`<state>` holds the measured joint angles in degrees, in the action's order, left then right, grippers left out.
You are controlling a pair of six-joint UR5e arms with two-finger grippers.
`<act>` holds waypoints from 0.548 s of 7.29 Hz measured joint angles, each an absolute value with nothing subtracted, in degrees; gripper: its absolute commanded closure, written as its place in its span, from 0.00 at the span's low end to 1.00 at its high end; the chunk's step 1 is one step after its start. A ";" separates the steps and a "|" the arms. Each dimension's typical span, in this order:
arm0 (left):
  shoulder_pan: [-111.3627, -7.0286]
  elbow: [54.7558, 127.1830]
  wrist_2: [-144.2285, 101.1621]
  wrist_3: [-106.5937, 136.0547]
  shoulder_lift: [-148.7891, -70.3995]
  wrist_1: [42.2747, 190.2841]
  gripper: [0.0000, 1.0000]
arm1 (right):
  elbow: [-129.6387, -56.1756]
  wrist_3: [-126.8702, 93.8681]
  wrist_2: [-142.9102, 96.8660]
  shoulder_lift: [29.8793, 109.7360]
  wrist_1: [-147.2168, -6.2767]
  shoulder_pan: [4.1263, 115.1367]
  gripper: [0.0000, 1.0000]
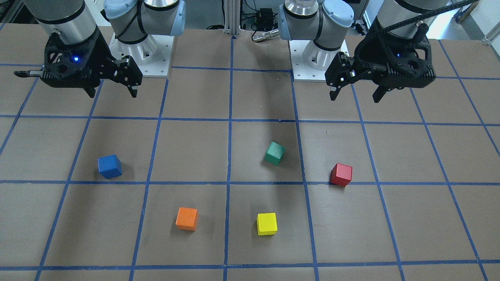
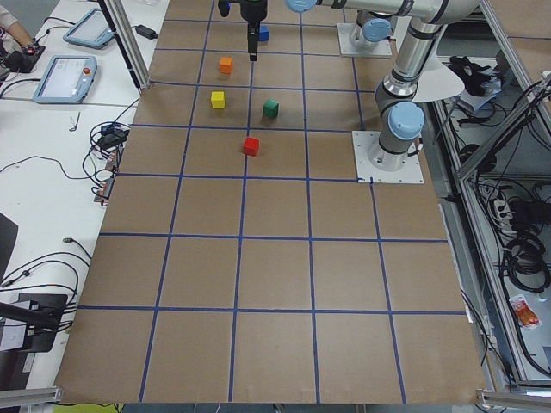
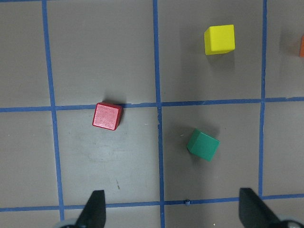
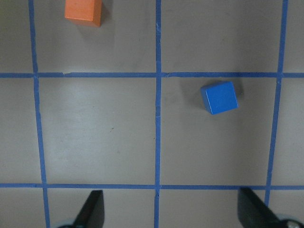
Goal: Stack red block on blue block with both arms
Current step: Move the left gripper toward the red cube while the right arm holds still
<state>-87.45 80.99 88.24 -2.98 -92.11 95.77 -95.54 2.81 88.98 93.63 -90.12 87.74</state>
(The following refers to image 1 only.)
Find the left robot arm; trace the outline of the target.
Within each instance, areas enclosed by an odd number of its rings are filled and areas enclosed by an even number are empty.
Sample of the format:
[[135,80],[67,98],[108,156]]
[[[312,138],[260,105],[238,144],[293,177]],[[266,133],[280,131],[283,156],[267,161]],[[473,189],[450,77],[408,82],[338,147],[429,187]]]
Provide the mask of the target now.
[[392,90],[424,88],[436,79],[432,47],[427,38],[437,15],[472,4],[463,0],[385,0],[364,39],[348,56],[341,51],[354,21],[352,7],[343,0],[285,0],[278,13],[280,38],[308,40],[304,59],[325,72],[330,99],[359,80],[377,85],[378,103]]

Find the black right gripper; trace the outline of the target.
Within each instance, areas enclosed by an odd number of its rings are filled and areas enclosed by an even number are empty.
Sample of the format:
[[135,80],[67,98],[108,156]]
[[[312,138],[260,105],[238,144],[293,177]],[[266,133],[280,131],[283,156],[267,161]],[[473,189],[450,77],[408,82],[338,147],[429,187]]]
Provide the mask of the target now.
[[136,98],[143,73],[134,58],[126,55],[115,59],[100,29],[84,41],[66,44],[62,32],[53,30],[45,45],[44,63],[40,70],[15,71],[20,78],[39,78],[55,88],[80,88],[90,98],[95,98],[101,79],[124,85]]

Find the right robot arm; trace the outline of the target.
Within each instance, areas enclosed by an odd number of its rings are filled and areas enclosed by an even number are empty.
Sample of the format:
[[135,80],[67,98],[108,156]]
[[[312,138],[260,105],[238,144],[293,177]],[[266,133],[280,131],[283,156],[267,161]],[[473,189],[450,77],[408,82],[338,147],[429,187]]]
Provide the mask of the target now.
[[91,98],[103,79],[124,85],[136,98],[145,74],[140,66],[162,59],[154,37],[178,37],[186,22],[184,0],[106,0],[101,15],[114,30],[114,56],[83,0],[24,3],[49,39],[42,68],[14,74],[54,88],[83,89]]

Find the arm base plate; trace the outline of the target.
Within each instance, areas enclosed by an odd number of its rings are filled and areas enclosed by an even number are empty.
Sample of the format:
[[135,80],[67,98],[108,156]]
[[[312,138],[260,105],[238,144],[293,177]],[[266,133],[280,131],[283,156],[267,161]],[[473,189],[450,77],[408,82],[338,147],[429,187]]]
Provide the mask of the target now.
[[176,37],[150,34],[140,43],[125,44],[115,39],[114,35],[109,48],[115,58],[130,55],[145,78],[168,78]]
[[290,59],[294,80],[298,82],[326,82],[325,72],[339,52],[349,54],[348,46],[342,42],[340,49],[326,51],[318,48],[313,41],[289,41]]

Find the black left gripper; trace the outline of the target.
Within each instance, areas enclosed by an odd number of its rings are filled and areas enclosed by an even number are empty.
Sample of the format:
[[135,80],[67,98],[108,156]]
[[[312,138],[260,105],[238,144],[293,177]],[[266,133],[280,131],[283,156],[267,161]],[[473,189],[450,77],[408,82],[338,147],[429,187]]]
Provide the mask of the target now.
[[436,79],[426,23],[417,26],[409,38],[391,32],[381,34],[383,28],[378,19],[374,20],[365,39],[356,47],[354,58],[346,53],[336,53],[333,57],[325,71],[331,101],[336,100],[343,87],[352,83],[353,70],[363,80],[379,85],[373,93],[375,103],[391,89],[424,88]]

